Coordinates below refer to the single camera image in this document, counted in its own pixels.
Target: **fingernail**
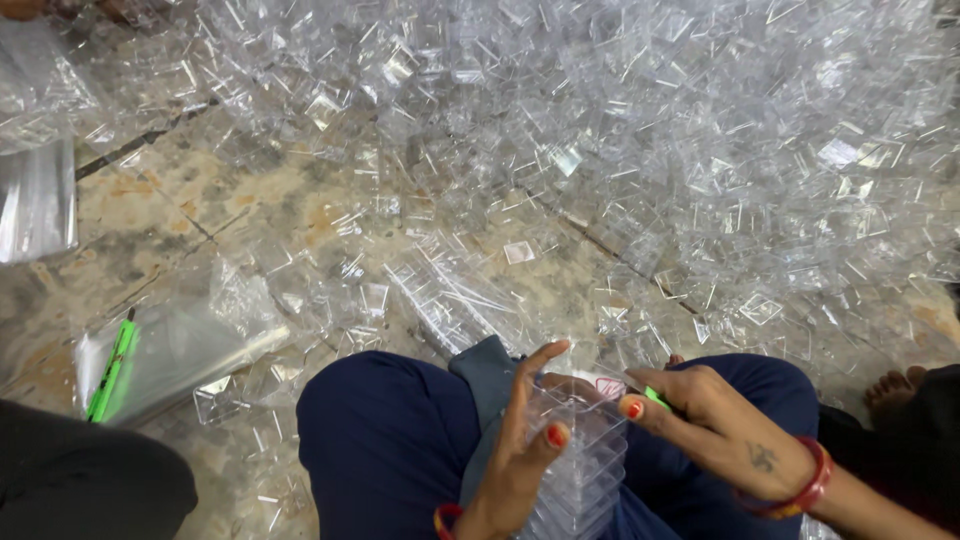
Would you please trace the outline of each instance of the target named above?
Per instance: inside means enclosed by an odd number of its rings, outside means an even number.
[[[631,420],[636,420],[643,412],[643,403],[635,397],[624,396],[620,400],[620,412]]]
[[[563,428],[554,424],[546,429],[546,440],[553,448],[562,448],[566,444],[566,433]]]

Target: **woman's left hand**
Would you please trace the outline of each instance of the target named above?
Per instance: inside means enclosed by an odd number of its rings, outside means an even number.
[[[540,477],[564,451],[570,429],[551,424],[527,444],[524,408],[533,393],[534,377],[554,356],[569,348],[566,340],[547,343],[516,367],[514,386],[503,415],[487,472],[473,501],[457,520],[457,540],[501,540],[520,530],[537,502]]]

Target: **bare foot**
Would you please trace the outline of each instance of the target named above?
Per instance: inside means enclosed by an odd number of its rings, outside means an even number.
[[[683,357],[683,356],[680,356],[680,355],[670,355],[670,359],[666,361],[666,365],[663,366],[663,369],[666,369],[666,368],[668,368],[668,367],[673,367],[673,366],[676,366],[676,365],[680,365],[680,364],[682,364],[682,363],[684,363],[684,362],[685,362],[685,360],[684,360],[684,357]]]
[[[906,405],[917,387],[924,380],[926,370],[920,366],[911,366],[906,370],[906,377],[899,371],[889,371],[880,378],[877,384],[867,388],[864,402],[870,409],[870,419],[878,430],[885,429],[894,412]]]

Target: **black pants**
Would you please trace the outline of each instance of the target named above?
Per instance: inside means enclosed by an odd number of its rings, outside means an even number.
[[[155,440],[0,400],[0,538],[170,540],[196,504]]]
[[[960,365],[928,371],[882,431],[822,405],[817,438],[875,490],[960,534]]]

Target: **stack of plastic containers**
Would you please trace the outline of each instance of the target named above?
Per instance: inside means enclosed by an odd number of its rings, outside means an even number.
[[[536,388],[527,406],[533,437],[547,425],[570,428],[564,453],[543,473],[537,504],[521,540],[593,540],[610,524],[620,499],[626,424],[609,401],[588,384]]]

